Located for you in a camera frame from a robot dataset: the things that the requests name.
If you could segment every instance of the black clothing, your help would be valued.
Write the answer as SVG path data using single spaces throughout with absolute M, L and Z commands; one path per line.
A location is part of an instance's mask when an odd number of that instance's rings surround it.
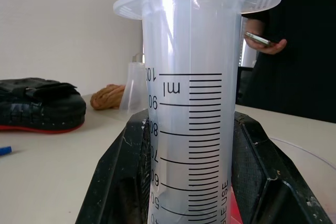
M 276 55 L 259 54 L 243 105 L 336 123 L 335 13 L 336 0 L 282 0 L 244 15 L 288 43 Z

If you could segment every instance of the clear plastic container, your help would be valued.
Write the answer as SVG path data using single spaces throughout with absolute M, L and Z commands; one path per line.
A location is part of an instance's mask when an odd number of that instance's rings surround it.
M 241 12 L 280 0 L 120 0 L 143 20 L 151 129 L 148 224 L 230 223 Z
M 131 62 L 128 78 L 120 103 L 120 110 L 134 114 L 148 108 L 145 64 Z

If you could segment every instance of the white tabletop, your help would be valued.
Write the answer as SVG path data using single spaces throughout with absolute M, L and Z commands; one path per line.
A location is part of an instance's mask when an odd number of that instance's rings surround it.
M 241 106 L 236 110 L 259 121 L 269 137 L 300 146 L 336 165 L 335 124 Z M 74 224 L 98 160 L 128 118 L 116 110 L 94 111 L 88 103 L 86 122 L 74 132 L 0 132 L 0 146 L 12 146 L 14 151 L 0 157 L 0 223 Z M 298 153 L 293 154 L 283 142 L 276 144 L 291 158 Z M 300 160 L 307 152 L 302 153 Z M 329 169 L 323 162 L 316 166 L 325 172 Z M 330 187 L 335 182 L 336 178 L 331 179 Z

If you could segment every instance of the red base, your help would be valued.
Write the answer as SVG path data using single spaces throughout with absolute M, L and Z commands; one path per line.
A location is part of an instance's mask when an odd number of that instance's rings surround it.
M 231 223 L 232 224 L 242 224 L 243 221 L 240 217 L 240 212 L 238 209 L 237 201 L 233 190 L 231 191 Z
M 44 134 L 61 134 L 61 133 L 67 133 L 70 131 L 74 131 L 80 128 L 82 125 L 83 123 L 75 128 L 71 128 L 67 130 L 59 130 L 59 131 L 47 131 L 47 130 L 28 128 L 28 127 L 21 127 L 21 126 L 0 125 L 0 131 L 30 131 L 30 132 L 37 132 L 37 133 L 44 133 Z

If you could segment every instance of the blue pen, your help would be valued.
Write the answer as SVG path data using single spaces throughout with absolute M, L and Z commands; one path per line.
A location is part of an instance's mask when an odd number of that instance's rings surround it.
M 8 147 L 1 147 L 0 148 L 0 156 L 9 154 L 11 152 L 12 152 L 12 148 L 10 146 L 8 146 Z

